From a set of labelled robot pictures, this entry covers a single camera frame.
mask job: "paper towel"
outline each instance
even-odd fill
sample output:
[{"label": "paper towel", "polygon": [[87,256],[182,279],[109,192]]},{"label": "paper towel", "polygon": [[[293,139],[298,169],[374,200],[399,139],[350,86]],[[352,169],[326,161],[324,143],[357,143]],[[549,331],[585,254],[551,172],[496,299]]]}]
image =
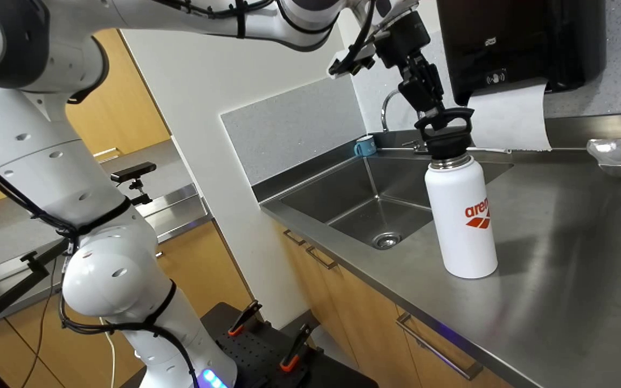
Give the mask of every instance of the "paper towel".
[{"label": "paper towel", "polygon": [[545,85],[474,94],[473,149],[551,151],[543,112]]}]

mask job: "paper towel dispenser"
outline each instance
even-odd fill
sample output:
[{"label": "paper towel dispenser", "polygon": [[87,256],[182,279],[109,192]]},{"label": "paper towel dispenser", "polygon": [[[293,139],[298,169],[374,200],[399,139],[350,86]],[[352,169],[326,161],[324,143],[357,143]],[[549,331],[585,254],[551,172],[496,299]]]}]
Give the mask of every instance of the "paper towel dispenser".
[{"label": "paper towel dispenser", "polygon": [[438,0],[456,102],[545,77],[582,86],[605,68],[605,0]]}]

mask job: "bottle label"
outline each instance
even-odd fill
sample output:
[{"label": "bottle label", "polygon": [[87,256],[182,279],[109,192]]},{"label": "bottle label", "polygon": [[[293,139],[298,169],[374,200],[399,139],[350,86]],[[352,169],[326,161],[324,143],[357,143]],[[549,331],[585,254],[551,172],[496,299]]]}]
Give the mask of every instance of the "bottle label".
[{"label": "bottle label", "polygon": [[467,216],[467,226],[470,226],[470,228],[489,228],[489,205],[487,205],[487,199],[476,202],[476,205],[473,205],[473,208],[467,208],[464,216]]}]

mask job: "stainless steel sink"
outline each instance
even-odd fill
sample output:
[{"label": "stainless steel sink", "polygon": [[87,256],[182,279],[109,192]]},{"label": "stainless steel sink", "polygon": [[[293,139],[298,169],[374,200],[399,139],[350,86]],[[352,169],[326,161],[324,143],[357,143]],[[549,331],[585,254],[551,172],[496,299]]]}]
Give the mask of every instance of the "stainless steel sink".
[{"label": "stainless steel sink", "polygon": [[[354,158],[309,178],[280,202],[388,251],[433,220],[424,184],[426,169],[424,156]],[[507,169],[509,164],[485,164],[485,178],[492,182]]]}]

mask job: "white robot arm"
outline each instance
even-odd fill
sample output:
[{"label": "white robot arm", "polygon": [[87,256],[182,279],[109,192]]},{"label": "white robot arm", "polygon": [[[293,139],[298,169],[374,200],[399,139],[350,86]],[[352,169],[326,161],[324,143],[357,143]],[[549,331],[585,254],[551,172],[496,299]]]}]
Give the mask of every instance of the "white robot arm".
[{"label": "white robot arm", "polygon": [[82,102],[106,77],[106,53],[93,33],[160,28],[316,50],[337,16],[352,9],[364,28],[333,74],[357,74],[378,52],[388,67],[399,64],[413,106],[438,116],[443,88],[418,52],[428,34],[415,6],[410,0],[0,3],[0,176],[75,240],[64,282],[74,311],[120,327],[147,322],[170,335],[126,331],[147,365],[143,385],[235,385],[237,366],[160,271],[152,226],[128,208],[65,116],[65,103]]}]

